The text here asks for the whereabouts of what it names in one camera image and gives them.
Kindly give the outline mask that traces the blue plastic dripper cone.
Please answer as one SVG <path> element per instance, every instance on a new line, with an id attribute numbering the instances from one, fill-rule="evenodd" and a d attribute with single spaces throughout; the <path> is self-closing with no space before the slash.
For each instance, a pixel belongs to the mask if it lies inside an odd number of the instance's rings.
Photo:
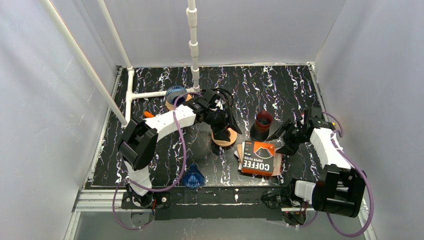
<path id="1" fill-rule="evenodd" d="M 177 98 L 187 93 L 187 89 L 181 85 L 171 86 L 165 93 L 165 100 L 168 104 L 174 105 Z"/>

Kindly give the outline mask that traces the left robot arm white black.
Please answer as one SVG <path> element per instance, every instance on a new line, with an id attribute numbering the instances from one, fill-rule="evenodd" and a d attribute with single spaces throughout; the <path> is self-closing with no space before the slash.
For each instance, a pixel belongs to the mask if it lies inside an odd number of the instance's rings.
<path id="1" fill-rule="evenodd" d="M 140 122 L 130 120 L 117 145 L 128 170 L 130 193 L 143 198 L 159 192 L 152 188 L 149 165 L 155 155 L 157 142 L 174 132 L 181 135 L 183 128 L 206 123 L 212 130 L 212 140 L 216 145 L 228 147 L 235 142 L 242 131 L 225 92 L 222 88 L 189 92 L 189 100 L 185 99 L 186 93 L 178 93 L 169 112 Z"/>

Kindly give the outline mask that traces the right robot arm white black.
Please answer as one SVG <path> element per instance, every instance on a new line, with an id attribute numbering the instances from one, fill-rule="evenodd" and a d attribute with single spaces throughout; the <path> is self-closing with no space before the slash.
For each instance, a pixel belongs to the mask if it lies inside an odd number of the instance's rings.
<path id="1" fill-rule="evenodd" d="M 309 107 L 302 120 L 286 120 L 268 140 L 282 138 L 279 154 L 293 156 L 300 145 L 313 145 L 322 171 L 316 182 L 293 178 L 289 185 L 262 194 L 262 202 L 269 208 L 283 208 L 294 203 L 308 204 L 315 211 L 354 218 L 359 214 L 366 187 L 366 175 L 359 172 L 342 156 L 336 135 L 341 128 L 326 120 L 327 112 L 320 107 Z"/>

